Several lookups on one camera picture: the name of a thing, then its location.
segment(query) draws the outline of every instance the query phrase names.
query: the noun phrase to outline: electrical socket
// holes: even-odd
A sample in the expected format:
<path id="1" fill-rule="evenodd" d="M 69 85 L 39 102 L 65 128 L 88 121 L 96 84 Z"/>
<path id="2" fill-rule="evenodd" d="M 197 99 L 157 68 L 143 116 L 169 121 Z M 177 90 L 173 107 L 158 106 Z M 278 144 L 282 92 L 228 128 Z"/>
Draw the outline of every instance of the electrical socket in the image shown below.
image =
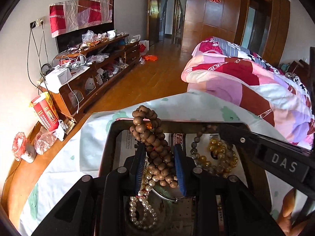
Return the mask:
<path id="1" fill-rule="evenodd" d="M 44 24 L 44 18 L 39 18 L 30 23 L 30 28 L 33 29 L 35 27 L 39 27 Z"/>

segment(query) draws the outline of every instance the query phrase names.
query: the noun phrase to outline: pearl necklace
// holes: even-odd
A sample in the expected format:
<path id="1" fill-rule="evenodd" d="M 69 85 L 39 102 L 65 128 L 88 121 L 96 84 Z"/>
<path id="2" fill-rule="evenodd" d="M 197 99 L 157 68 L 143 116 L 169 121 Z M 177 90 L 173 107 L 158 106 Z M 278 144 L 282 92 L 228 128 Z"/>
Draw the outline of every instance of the pearl necklace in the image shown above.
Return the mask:
<path id="1" fill-rule="evenodd" d="M 138 229 L 147 230 L 153 228 L 158 221 L 157 213 L 154 211 L 154 208 L 149 204 L 148 196 L 149 192 L 152 190 L 152 187 L 155 185 L 155 181 L 151 180 L 152 175 L 149 168 L 145 168 L 142 177 L 142 183 L 140 187 L 140 191 L 138 192 L 138 196 L 131 196 L 129 202 L 129 216 L 130 220 L 134 226 Z M 143 218 L 138 220 L 136 218 L 136 211 L 137 211 L 137 203 L 141 203 L 143 206 Z M 152 223 L 148 223 L 147 216 L 148 213 L 151 214 L 153 218 Z"/>

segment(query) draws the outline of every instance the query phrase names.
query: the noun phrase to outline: wooden door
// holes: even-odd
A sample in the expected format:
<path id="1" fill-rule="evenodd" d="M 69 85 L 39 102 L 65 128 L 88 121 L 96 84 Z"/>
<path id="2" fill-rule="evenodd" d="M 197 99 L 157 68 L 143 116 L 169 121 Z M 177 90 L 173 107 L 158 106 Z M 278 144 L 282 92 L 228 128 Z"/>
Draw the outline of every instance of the wooden door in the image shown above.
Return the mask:
<path id="1" fill-rule="evenodd" d="M 161 0 L 148 0 L 146 37 L 150 42 L 158 42 L 160 30 Z"/>

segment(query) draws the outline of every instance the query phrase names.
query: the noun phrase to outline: white box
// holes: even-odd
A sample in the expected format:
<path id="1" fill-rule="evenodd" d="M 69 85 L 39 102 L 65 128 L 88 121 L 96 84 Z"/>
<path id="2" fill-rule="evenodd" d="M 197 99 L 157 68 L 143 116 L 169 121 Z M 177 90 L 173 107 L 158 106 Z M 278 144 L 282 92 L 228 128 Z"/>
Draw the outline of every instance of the white box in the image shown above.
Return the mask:
<path id="1" fill-rule="evenodd" d="M 67 83 L 72 78 L 69 68 L 55 69 L 46 75 L 47 85 L 60 88 L 62 85 Z"/>

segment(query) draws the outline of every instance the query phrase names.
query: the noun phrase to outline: bed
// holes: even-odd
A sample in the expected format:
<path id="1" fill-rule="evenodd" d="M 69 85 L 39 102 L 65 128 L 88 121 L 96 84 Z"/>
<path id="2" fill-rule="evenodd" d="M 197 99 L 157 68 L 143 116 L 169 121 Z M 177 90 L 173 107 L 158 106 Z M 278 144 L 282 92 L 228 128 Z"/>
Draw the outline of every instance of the bed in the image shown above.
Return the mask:
<path id="1" fill-rule="evenodd" d="M 240 106 L 277 129 L 288 142 L 311 149 L 314 115 L 306 87 L 258 54 L 217 37 L 199 43 L 182 72 L 188 90 Z"/>

